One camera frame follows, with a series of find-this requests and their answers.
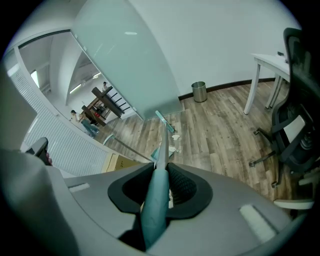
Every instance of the person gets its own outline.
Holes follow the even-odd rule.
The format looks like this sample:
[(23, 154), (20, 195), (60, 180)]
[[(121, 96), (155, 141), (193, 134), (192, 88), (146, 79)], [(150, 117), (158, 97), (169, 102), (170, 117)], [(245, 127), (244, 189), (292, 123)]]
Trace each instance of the person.
[(75, 120), (78, 123), (81, 123), (84, 126), (84, 128), (91, 134), (92, 138), (94, 138), (99, 133), (99, 129), (90, 124), (89, 120), (84, 114), (79, 114), (76, 111), (71, 110), (71, 115), (74, 116)]
[(103, 82), (102, 92), (105, 92), (107, 89), (107, 82)]

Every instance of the trash can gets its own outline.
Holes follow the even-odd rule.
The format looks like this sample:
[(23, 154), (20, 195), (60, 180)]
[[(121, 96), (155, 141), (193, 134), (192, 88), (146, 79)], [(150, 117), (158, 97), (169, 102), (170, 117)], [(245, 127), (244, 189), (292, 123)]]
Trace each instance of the trash can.
[(194, 82), (191, 87), (195, 102), (205, 102), (207, 100), (207, 88), (205, 82)]

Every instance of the window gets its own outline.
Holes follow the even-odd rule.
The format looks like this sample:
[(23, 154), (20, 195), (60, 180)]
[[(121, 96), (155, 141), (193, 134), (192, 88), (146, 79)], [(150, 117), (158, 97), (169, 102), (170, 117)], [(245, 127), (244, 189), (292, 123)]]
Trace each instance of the window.
[(32, 77), (33, 81), (35, 82), (36, 86), (38, 86), (38, 88), (39, 88), (39, 81), (38, 81), (38, 75), (37, 75), (36, 70), (31, 72), (31, 77)]

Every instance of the white desk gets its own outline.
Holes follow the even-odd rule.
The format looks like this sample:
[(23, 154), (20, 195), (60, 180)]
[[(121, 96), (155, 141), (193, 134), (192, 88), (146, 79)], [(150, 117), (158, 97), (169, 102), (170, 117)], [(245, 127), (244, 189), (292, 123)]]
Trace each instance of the white desk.
[(253, 73), (253, 79), (251, 83), (250, 93), (248, 99), (246, 101), (246, 105), (244, 108), (244, 113), (247, 115), (250, 111), (251, 105), (254, 101), (256, 90), (258, 87), (259, 75), (260, 75), (260, 67), (266, 67), (267, 69), (272, 70), (275, 72), (275, 81), (272, 87), (271, 94), (269, 99), (265, 105), (266, 108), (272, 107), (275, 103), (280, 87), (282, 78), (286, 81), (290, 82), (290, 70), (289, 65), (285, 63), (284, 59), (279, 58), (277, 56), (266, 55), (266, 54), (253, 54), (254, 61), (256, 62), (255, 70)]

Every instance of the wooden floor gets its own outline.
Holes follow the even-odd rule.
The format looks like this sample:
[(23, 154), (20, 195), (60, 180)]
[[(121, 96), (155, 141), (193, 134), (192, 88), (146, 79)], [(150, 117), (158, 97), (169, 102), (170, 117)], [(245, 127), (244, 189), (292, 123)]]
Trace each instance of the wooden floor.
[[(286, 170), (282, 183), (276, 189), (271, 183), (276, 180), (278, 169), (276, 157), (249, 167), (249, 161), (255, 160), (271, 151), (268, 141), (253, 131), (260, 127), (271, 128), (272, 109), (265, 104), (273, 82), (260, 83), (248, 115), (243, 113), (250, 91), (250, 85), (240, 85), (208, 93), (205, 102), (194, 102), (193, 98), (182, 100), (184, 111), (165, 116), (180, 138), (169, 139), (170, 146), (178, 152), (170, 162), (185, 164), (233, 177), (242, 181), (263, 196), (274, 199), (291, 199), (293, 184)], [(288, 92), (283, 84), (277, 102), (282, 101)], [(116, 119), (100, 128), (96, 140), (103, 142), (113, 133), (118, 139), (149, 157), (161, 141), (163, 126), (159, 118), (142, 121), (138, 116), (125, 120)], [(107, 147), (140, 162), (142, 157), (127, 150), (115, 140)]]

